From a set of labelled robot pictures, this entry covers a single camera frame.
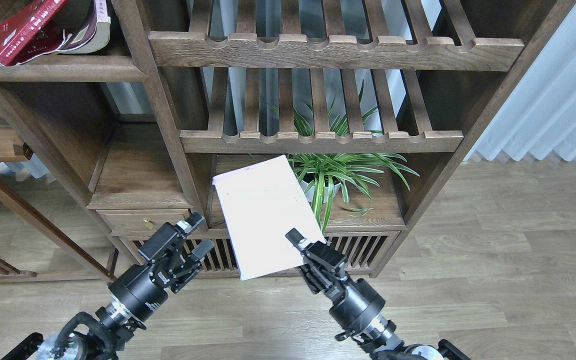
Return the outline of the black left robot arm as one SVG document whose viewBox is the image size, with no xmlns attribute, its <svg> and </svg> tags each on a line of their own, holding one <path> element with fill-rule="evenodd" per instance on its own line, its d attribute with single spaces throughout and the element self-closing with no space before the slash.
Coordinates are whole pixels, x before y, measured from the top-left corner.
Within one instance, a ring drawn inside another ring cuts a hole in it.
<svg viewBox="0 0 576 360">
<path fill-rule="evenodd" d="M 205 221 L 199 212 L 176 224 L 164 223 L 140 246 L 142 265 L 132 265 L 109 284 L 112 303 L 92 316 L 77 313 L 58 333 L 44 339 L 30 333 L 4 358 L 26 360 L 116 360 L 137 329 L 167 300 L 167 289 L 177 293 L 201 271 L 206 255 L 214 248 L 204 239 L 191 251 L 184 251 L 187 237 Z"/>
</svg>

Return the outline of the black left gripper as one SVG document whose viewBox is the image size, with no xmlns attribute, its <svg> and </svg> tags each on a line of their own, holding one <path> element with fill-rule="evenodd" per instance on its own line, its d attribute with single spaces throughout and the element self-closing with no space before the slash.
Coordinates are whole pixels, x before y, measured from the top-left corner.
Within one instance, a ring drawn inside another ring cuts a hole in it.
<svg viewBox="0 0 576 360">
<path fill-rule="evenodd" d="M 109 284 L 113 301 L 108 305 L 108 317 L 112 321 L 118 325 L 128 319 L 144 323 L 167 300 L 165 289 L 176 294 L 201 271 L 214 242 L 204 239 L 191 251 L 185 251 L 183 246 L 204 221 L 203 215 L 193 212 L 176 224 L 167 222 L 139 248 L 146 264 L 132 265 Z"/>
</svg>

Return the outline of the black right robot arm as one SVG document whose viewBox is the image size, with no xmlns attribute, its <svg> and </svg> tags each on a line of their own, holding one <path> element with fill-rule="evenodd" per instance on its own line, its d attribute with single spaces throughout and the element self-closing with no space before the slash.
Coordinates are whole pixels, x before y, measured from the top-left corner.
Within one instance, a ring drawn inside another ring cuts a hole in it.
<svg viewBox="0 0 576 360">
<path fill-rule="evenodd" d="M 296 228 L 285 236 L 302 254 L 305 263 L 297 268 L 311 292 L 322 292 L 332 302 L 329 314 L 343 328 L 334 337 L 336 341 L 352 339 L 372 360 L 468 359 L 446 339 L 437 347 L 405 345 L 396 334 L 396 324 L 381 314 L 386 301 L 363 278 L 352 280 L 345 269 L 345 255 L 326 243 L 309 243 Z"/>
</svg>

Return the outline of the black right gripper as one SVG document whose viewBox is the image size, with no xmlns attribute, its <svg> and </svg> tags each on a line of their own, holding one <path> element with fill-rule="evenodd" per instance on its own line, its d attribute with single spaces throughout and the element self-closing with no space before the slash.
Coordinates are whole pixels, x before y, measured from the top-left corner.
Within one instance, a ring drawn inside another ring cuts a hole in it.
<svg viewBox="0 0 576 360">
<path fill-rule="evenodd" d="M 379 323 L 386 324 L 381 310 L 386 301 L 363 278 L 346 282 L 347 257 L 321 241 L 307 243 L 296 228 L 285 234 L 304 260 L 298 271 L 313 294 L 322 292 L 335 301 L 329 314 L 349 337 L 368 334 Z"/>
</svg>

